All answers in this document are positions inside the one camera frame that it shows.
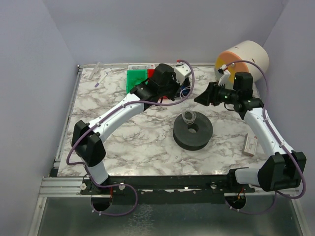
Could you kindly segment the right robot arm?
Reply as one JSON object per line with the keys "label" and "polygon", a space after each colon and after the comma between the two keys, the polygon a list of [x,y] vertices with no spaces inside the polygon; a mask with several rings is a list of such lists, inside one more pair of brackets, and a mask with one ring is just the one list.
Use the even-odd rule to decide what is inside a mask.
{"label": "right robot arm", "polygon": [[231,173],[238,184],[258,186],[266,192],[279,192],[298,187],[303,183],[301,175],[306,157],[302,152],[295,152],[284,141],[267,116],[261,99],[253,97],[252,86],[251,73],[237,72],[233,89],[227,89],[218,82],[210,82],[206,90],[194,101],[204,106],[232,104],[234,110],[258,138],[264,153],[268,156],[267,161],[259,169],[232,170]]}

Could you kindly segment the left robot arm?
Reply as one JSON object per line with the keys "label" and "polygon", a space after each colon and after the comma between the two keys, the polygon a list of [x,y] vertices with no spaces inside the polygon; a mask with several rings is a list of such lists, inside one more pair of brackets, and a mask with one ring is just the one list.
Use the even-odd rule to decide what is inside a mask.
{"label": "left robot arm", "polygon": [[194,78],[194,72],[187,61],[178,60],[175,67],[160,63],[151,77],[136,84],[108,112],[90,122],[80,120],[75,124],[70,151],[81,158],[87,174],[96,184],[103,184],[109,177],[103,163],[106,156],[103,144],[107,138],[133,116],[152,105],[163,105],[160,99],[164,97],[172,101],[170,105],[179,104],[175,97],[189,78]]}

